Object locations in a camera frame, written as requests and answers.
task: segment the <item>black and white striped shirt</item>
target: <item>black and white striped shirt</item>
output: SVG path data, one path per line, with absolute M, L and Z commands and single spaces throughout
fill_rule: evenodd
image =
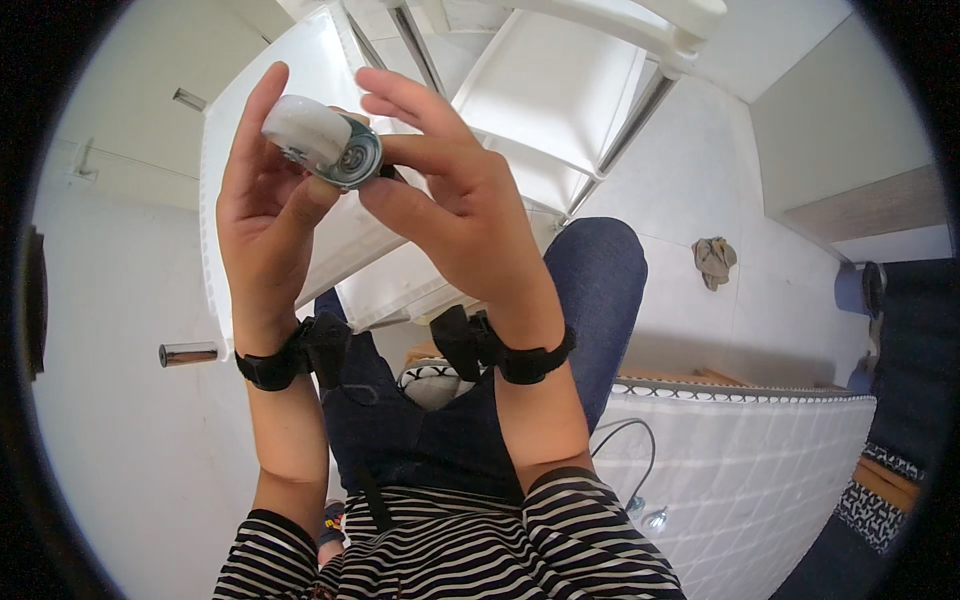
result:
M 347 503 L 347 550 L 318 570 L 298 525 L 254 510 L 214 598 L 684 598 L 670 563 L 583 468 L 543 475 L 522 508 L 486 496 L 386 487 L 395 527 Z

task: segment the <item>jeans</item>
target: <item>jeans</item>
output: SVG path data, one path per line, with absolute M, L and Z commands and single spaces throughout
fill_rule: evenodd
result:
M 578 219 L 543 257 L 564 319 L 577 332 L 569 363 L 590 433 L 607 406 L 643 297 L 647 264 L 636 234 L 616 219 Z M 346 320 L 336 290 L 314 312 Z M 400 485 L 491 495 L 519 503 L 523 493 L 500 434 L 493 369 L 444 408 L 427 412 L 396 385 L 370 332 L 350 340 L 341 385 L 323 399 L 330 449 L 341 483 L 360 493 L 365 466 L 379 487 Z

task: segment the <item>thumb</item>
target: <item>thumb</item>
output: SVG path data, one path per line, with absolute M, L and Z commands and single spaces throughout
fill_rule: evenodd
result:
M 412 185 L 377 178 L 360 188 L 360 204 L 397 235 L 430 254 L 456 239 L 461 220 Z
M 300 182 L 274 222 L 264 232 L 268 249 L 299 249 L 313 237 L 313 229 L 340 198 L 340 190 L 316 177 Z

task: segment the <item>small caster wheel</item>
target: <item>small caster wheel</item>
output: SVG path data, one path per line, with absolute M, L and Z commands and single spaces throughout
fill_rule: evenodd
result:
M 303 96 L 281 96 L 261 132 L 288 160 L 343 190 L 379 177 L 383 167 L 383 146 L 372 129 Z

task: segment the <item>blue container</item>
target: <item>blue container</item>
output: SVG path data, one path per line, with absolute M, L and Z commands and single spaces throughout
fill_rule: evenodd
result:
M 841 265 L 833 281 L 837 308 L 879 319 L 885 278 L 882 267 L 875 262 L 866 263 L 863 269 L 850 263 Z
M 874 374 L 866 371 L 854 371 L 850 373 L 850 379 L 847 381 L 847 389 L 859 394 L 869 394 L 874 387 Z

